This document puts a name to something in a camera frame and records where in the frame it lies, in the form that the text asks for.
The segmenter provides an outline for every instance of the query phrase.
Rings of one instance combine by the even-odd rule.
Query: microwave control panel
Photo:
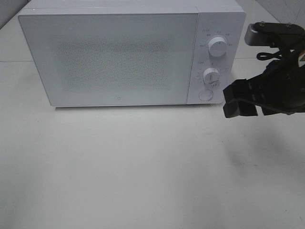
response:
[[[244,19],[244,12],[199,13],[187,104],[223,102]]]

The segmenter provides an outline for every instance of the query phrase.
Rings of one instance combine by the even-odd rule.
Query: microwave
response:
[[[18,18],[52,106],[217,104],[245,12],[234,0],[32,0]]]

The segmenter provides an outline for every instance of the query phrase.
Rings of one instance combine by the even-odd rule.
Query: white knob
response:
[[[203,81],[205,84],[215,87],[219,85],[220,74],[216,68],[208,68],[203,72]]]
[[[222,56],[227,52],[227,41],[223,37],[214,37],[210,40],[208,49],[212,56]]]

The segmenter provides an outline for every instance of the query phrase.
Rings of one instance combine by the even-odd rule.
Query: tabletop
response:
[[[267,65],[246,27],[232,80]],[[305,116],[223,104],[54,108],[17,18],[0,30],[1,229],[305,228]]]

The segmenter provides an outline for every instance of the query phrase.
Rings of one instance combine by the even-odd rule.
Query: microwave door window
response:
[[[27,16],[53,106],[185,104],[197,14]]]

